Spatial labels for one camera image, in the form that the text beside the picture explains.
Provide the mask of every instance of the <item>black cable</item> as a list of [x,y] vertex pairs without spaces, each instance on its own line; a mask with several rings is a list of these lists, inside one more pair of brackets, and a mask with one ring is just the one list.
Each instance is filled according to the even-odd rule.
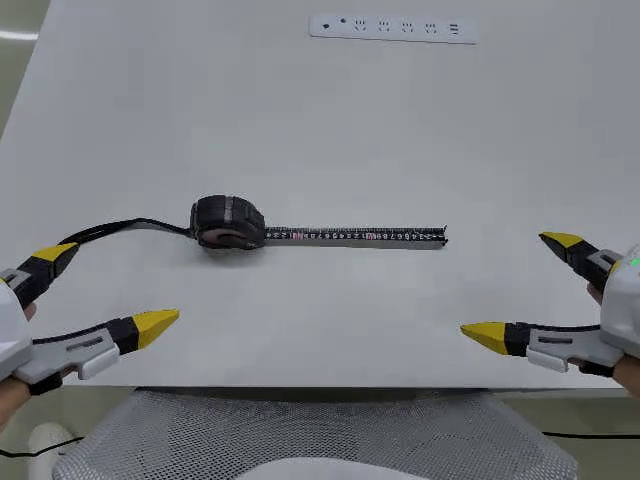
[[102,225],[96,225],[95,227],[86,228],[77,233],[74,233],[73,235],[68,236],[60,242],[60,245],[63,243],[83,244],[91,242],[93,240],[97,240],[99,238],[106,237],[107,235],[111,235],[113,233],[124,230],[126,228],[132,228],[138,224],[153,225],[172,233],[191,237],[191,231],[188,228],[178,227],[176,225],[171,225],[170,223],[154,220],[153,218],[139,217],[132,218],[130,220],[120,220],[118,222],[103,223]]
[[559,433],[559,432],[542,432],[547,437],[558,438],[579,438],[582,440],[640,440],[640,435],[633,433],[620,434],[582,434],[582,433]]
[[[640,435],[636,434],[581,434],[581,433],[561,433],[561,432],[542,432],[543,435],[547,437],[558,437],[558,438],[576,438],[581,440],[640,440]],[[76,437],[71,440],[67,440],[66,442],[56,443],[55,445],[50,445],[47,448],[43,448],[35,453],[26,453],[26,452],[7,452],[6,450],[0,449],[0,455],[7,458],[24,458],[24,457],[37,457],[38,455],[42,455],[43,453],[48,452],[49,450],[53,450],[54,448],[64,447],[65,445],[69,445],[70,443],[79,442],[84,439],[84,437]]]
[[70,443],[79,442],[83,438],[84,437],[72,438],[71,440],[67,440],[66,442],[56,443],[55,445],[50,445],[47,448],[43,448],[42,450],[40,450],[38,452],[35,452],[35,453],[26,453],[26,452],[13,453],[13,452],[7,452],[6,450],[0,449],[0,455],[3,456],[3,457],[7,457],[7,458],[24,458],[24,457],[32,458],[32,457],[37,457],[38,455],[42,455],[43,453],[46,453],[49,450],[53,450],[54,448],[64,447],[65,445],[69,445]]

